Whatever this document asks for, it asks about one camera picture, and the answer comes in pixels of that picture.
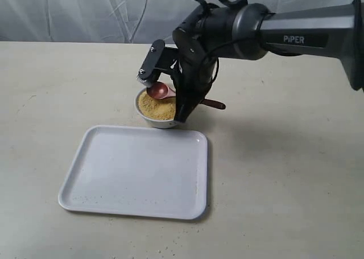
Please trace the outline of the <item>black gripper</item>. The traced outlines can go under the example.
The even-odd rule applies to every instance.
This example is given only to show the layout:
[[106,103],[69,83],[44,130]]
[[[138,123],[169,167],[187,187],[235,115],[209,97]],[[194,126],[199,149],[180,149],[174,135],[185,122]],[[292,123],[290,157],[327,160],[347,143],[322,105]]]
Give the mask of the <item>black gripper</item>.
[[171,76],[176,89],[176,122],[186,122],[212,86],[216,59],[205,57],[202,43],[202,25],[209,15],[210,10],[195,8],[172,32],[176,47],[165,48],[163,40],[154,41],[138,71],[137,80],[146,88],[158,81],[161,72]]

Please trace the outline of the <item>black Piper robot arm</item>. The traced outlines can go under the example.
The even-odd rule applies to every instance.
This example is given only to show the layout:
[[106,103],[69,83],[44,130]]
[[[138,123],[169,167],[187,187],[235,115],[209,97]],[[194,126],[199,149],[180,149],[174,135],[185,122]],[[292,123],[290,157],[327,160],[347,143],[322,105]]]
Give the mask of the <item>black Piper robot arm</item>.
[[173,31],[175,47],[153,42],[138,81],[150,87],[161,74],[176,89],[175,121],[185,122],[216,79],[221,58],[258,60],[266,53],[340,60],[354,90],[363,88],[363,3],[272,13],[260,3],[197,6]]

